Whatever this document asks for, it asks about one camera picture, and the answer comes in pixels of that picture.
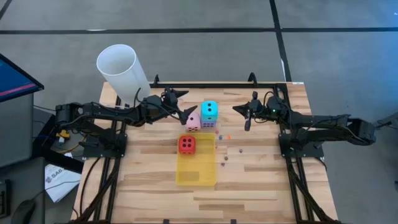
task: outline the die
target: die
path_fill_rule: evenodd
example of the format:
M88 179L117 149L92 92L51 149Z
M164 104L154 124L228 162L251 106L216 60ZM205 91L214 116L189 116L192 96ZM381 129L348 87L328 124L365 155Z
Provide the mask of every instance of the die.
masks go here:
M215 101L204 101L201 104L201 120L216 121L218 118L218 105Z
M178 140L178 151L181 154L194 154L196 148L195 137L181 136Z
M217 121L205 121L205 120L201 120L200 124L202 127L204 128L213 128L216 126Z
M192 112L185 125L186 131L198 131L200 129L200 115L196 112Z

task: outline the black bracket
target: black bracket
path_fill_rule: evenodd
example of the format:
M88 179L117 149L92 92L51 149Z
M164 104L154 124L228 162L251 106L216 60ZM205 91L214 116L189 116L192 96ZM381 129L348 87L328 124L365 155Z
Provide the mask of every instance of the black bracket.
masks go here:
M308 142L304 146L290 141L290 134L279 134L280 153L285 158L323 157L322 142Z
M105 157L105 158L119 158L124 157L127 144L127 134L117 134L118 142L117 149L107 149L106 146L101 144L96 137L88 136L86 142L79 142L83 146L83 157Z
M0 180L0 218L11 214L11 183L10 180Z
M251 82L251 81L253 81L254 87L258 87L259 86L259 84L257 82L257 77L256 77L256 75L253 72L250 73L249 79L248 79L248 82Z
M151 87L155 88L155 87L159 87L160 85L163 84L158 84L157 82L159 81L159 77L156 76L155 78L155 82L153 84L151 84ZM284 96L284 100L286 101L286 103L290 106L289 103L289 96L287 93L287 87L285 83L261 83L258 84L255 75L252 73L249 77L249 82L253 81L254 86L257 86L259 88L273 88L275 95L278 95L278 91L280 90ZM248 84L240 84L240 85L230 85L230 84L169 84L170 86L172 86L173 88L239 88L240 86L243 86L243 88L252 88L252 86L249 86ZM285 129L284 129L284 125L280 124L280 130L281 130L281 136L285 133ZM305 172L303 169L303 165L302 165L302 160L300 157L296 158L297 161L297 167L298 167L298 172L300 174L300 176L298 176L293 168L292 165L292 160L290 157L285 157L286 163L287 163L287 172L289 174L289 183L290 183L290 190L292 192L292 200L293 200L293 205L294 205L294 211L295 211L295 217L296 217L296 222L297 223L301 223L301 224L337 224L337 223L341 223L338 220L333 220L330 217L328 217L325 212L319 207L319 205L316 203L316 201L312 198L312 196L310 195L309 191L308 191L308 187L306 184L306 180L305 180ZM117 176L118 176L118 167L119 167L119 163L115 162L115 166L114 166L114 170L111 172L111 174L109 175L108 179L106 181L104 181L104 184L102 185L102 188L100 188L97 196L94 198L94 200L92 201L92 203L90 204L90 206L86 209L86 211L83 214L83 217L80 217L79 220L77 222L74 223L96 223L96 224L109 224L110 223L110 219L111 217L109 217L108 214L112 213L113 210L113 203L112 206L107 207L107 216L108 218L106 218L106 220L96 220L96 221L87 221L88 217L91 216L93 210L95 209L95 207L97 207L100 203L98 203L99 200L102 199L103 194L107 191L107 189L109 188L109 186L112 184L114 184L113 182L117 180ZM301 216L301 212L300 212L300 205L299 205L299 198L297 195L297 189L299 189L299 191L301 191L301 193L303 193L303 196L305 198L305 204L306 204L306 209L307 209L307 215L308 215L308 220L303 220L302 216ZM113 202L114 200L114 194L111 194L109 196L109 201ZM319 217L320 221L315 221L313 216L311 216L310 214L313 214L313 212ZM170 223L170 220L168 219L164 219L163 223ZM236 220L231 220L231 224L235 224L237 223Z

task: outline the monitor screen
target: monitor screen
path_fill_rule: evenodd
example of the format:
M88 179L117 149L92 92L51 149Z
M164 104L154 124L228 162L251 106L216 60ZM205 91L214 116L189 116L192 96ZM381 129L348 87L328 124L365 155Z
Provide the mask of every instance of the monitor screen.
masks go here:
M0 102L43 88L37 80L0 54Z

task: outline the white paper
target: white paper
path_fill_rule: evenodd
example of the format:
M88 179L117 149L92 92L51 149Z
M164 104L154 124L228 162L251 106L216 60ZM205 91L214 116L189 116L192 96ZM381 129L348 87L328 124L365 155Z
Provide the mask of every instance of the white paper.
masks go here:
M72 154L69 152L66 153L65 156L72 157ZM63 182L73 182L80 180L80 174L50 164L45 166L44 175L45 175L44 179L45 189L56 186ZM61 201L61 199L64 198L64 196L66 196L78 184L79 182L65 183L59 185L58 187L48 189L46 191L50 196L50 198L52 199L52 201L54 203L57 203Z

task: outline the wooden table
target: wooden table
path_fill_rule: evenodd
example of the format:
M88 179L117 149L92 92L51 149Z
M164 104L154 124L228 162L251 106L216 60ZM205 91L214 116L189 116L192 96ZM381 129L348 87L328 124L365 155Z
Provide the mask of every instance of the wooden table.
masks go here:
M311 114L305 86L287 83L292 109ZM153 88L160 95L163 88ZM214 187L181 187L175 183L177 138L184 127L165 118L140 128L128 126L126 155L121 160L112 223L161 223L163 219L177 222L229 223L295 223L285 159L280 155L277 135L279 125L252 122L251 131L244 131L244 118L232 109L251 100L252 92L259 98L267 88L191 88L179 99L181 110L206 100L218 103L216 129L217 184ZM104 83L100 103L113 106L116 93ZM97 120L103 128L110 121ZM95 159L85 161L81 182ZM93 169L83 199L83 210L97 194L104 159ZM314 158L303 158L308 188L327 215L337 219L325 168ZM79 209L80 184L75 208ZM303 218L305 207L299 193ZM108 195L105 195L101 217L105 217Z

